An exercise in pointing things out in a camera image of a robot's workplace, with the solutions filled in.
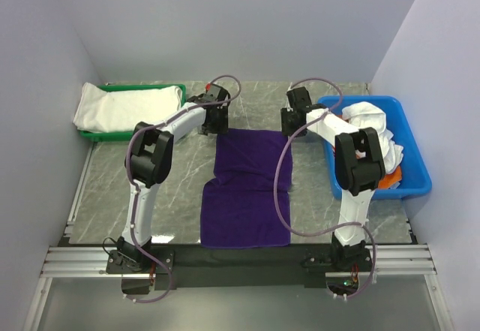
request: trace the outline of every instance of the gray marble surface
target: gray marble surface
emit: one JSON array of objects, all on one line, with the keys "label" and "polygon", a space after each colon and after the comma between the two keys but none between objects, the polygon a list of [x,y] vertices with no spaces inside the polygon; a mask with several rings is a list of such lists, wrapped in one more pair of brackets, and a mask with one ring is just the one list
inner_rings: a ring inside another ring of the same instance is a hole
[{"label": "gray marble surface", "polygon": [[[205,82],[182,82],[187,95],[203,92]],[[233,94],[233,82],[220,82]],[[279,131],[280,108],[287,102],[287,82],[244,82],[241,97],[229,109],[231,128]],[[306,83],[313,100],[333,95],[322,83]],[[367,93],[364,83],[340,83],[346,95]],[[172,170],[160,187],[155,204],[154,242],[194,243],[200,240],[200,205],[204,184],[214,177],[216,136],[195,131],[175,144]],[[101,243],[106,236],[117,238],[127,221],[128,181],[123,166],[127,143],[95,146],[77,210],[70,243]],[[289,192],[292,226],[311,232],[338,222],[340,201],[333,198],[321,139],[309,134],[292,145],[293,175]],[[407,217],[399,200],[378,200],[370,205],[369,225],[377,242],[411,242]],[[292,242],[329,242],[330,235]]]}]

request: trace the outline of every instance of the gray wall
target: gray wall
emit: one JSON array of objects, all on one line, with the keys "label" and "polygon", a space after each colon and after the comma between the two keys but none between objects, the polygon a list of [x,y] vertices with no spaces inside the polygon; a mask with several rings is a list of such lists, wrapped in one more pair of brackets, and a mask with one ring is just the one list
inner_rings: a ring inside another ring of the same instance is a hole
[{"label": "gray wall", "polygon": [[415,0],[373,79],[405,108],[433,190],[408,200],[457,330],[480,329],[480,0]]},{"label": "gray wall", "polygon": [[61,3],[108,81],[371,81],[413,0]]},{"label": "gray wall", "polygon": [[20,329],[65,227],[87,144],[71,124],[98,82],[58,0],[0,0],[0,320]]}]

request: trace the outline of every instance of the crumpled white cloth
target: crumpled white cloth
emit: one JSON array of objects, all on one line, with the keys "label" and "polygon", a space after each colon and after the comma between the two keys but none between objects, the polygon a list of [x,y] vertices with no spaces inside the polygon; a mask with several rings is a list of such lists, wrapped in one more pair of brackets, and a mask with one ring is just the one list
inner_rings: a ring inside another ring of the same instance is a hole
[{"label": "crumpled white cloth", "polygon": [[73,123],[79,130],[94,133],[133,131],[141,121],[160,123],[181,105],[182,90],[177,86],[105,92],[86,83]]},{"label": "crumpled white cloth", "polygon": [[370,102],[358,102],[344,107],[342,118],[358,128],[372,127],[378,133],[385,171],[390,174],[404,158],[404,147],[393,141],[393,133],[387,129],[387,117],[379,107]]}]

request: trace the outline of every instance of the gray floor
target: gray floor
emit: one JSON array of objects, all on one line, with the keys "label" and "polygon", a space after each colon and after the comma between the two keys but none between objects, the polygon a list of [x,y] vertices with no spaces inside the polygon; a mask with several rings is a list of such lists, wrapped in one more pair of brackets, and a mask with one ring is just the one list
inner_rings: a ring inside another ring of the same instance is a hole
[{"label": "gray floor", "polygon": [[122,299],[119,279],[56,278],[45,331],[440,330],[423,276],[379,276],[345,303],[301,286],[178,289],[149,305]]},{"label": "gray floor", "polygon": [[[188,95],[203,92],[205,82],[177,82],[187,86]],[[220,83],[233,93],[232,82]],[[241,97],[229,109],[231,128],[277,130],[280,108],[285,107],[286,82],[245,82]],[[333,95],[322,83],[306,83],[312,99]],[[364,83],[340,84],[346,95],[367,94]],[[200,239],[200,205],[204,184],[214,177],[215,136],[191,132],[175,144],[172,170],[162,184],[155,205],[154,242],[193,243]],[[293,185],[289,193],[292,226],[315,231],[337,224],[340,201],[332,196],[322,141],[316,135],[297,139],[292,145]],[[77,210],[70,243],[101,243],[106,236],[117,238],[125,225],[129,200],[123,166],[126,143],[96,145]],[[377,242],[408,242],[409,228],[399,200],[372,202],[369,225]],[[329,242],[329,235],[292,242]]]}]

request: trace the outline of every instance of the green basket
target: green basket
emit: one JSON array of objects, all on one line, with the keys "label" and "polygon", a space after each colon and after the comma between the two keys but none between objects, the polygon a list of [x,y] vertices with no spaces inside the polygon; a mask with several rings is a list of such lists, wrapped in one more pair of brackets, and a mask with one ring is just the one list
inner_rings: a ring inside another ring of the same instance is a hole
[{"label": "green basket", "polygon": [[[164,89],[170,86],[178,86],[181,89],[181,105],[183,106],[187,100],[187,89],[185,85],[102,85],[97,86],[105,92],[120,91],[140,91],[142,89]],[[113,141],[129,141],[134,132],[108,132],[104,134],[94,134],[88,131],[80,131],[80,135],[88,138],[92,142],[113,142]]]}]

